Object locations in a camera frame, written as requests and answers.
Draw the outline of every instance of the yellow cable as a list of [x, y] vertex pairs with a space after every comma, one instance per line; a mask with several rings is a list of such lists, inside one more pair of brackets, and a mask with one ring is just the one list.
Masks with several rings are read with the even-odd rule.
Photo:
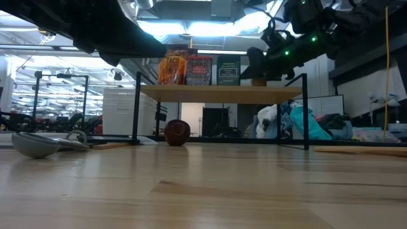
[[383, 142], [385, 142], [387, 125], [389, 124], [389, 78], [390, 78], [390, 41], [389, 41], [389, 8], [386, 7], [386, 50], [387, 50], [387, 85], [386, 85], [386, 100], [385, 100], [385, 121], [383, 131]]

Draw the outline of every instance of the wooden shelf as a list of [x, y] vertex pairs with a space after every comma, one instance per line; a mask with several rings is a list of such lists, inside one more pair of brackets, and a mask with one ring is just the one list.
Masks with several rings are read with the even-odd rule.
[[302, 93], [299, 87], [143, 85], [141, 92], [157, 102], [282, 104]]

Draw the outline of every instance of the blue cloth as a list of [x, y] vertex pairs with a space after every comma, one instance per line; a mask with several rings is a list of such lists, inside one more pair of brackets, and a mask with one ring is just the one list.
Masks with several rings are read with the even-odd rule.
[[[291, 127], [293, 127], [293, 122], [291, 121], [288, 113], [284, 113], [281, 116], [281, 131], [288, 130]], [[265, 138], [274, 139], [276, 137], [277, 137], [277, 119], [275, 118], [268, 126]]]
[[[310, 134], [310, 139], [314, 140], [332, 140], [331, 136], [323, 130], [317, 121], [311, 115], [312, 110], [308, 109], [308, 133]], [[303, 119], [303, 107], [296, 107], [291, 111], [291, 120], [294, 125], [304, 135], [304, 119]]]

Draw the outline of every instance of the green box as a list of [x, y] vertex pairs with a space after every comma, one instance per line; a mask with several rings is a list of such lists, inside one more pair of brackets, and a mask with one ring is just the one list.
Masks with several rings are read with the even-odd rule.
[[224, 86], [240, 85], [240, 56], [221, 55], [217, 58], [217, 84]]

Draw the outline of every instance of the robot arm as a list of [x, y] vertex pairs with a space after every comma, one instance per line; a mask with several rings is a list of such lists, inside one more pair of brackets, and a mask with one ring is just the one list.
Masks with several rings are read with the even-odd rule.
[[247, 52], [250, 66], [242, 78], [281, 80], [286, 74], [290, 80], [295, 75], [293, 69], [309, 60], [325, 53], [334, 59], [338, 51], [350, 47], [380, 21], [391, 2], [365, 0], [351, 11], [337, 11], [323, 8], [321, 0], [288, 0], [284, 5], [284, 21], [291, 22], [293, 31], [303, 35], [295, 38], [287, 31], [269, 26], [261, 38], [269, 46], [267, 54], [264, 56], [261, 50], [250, 48]]

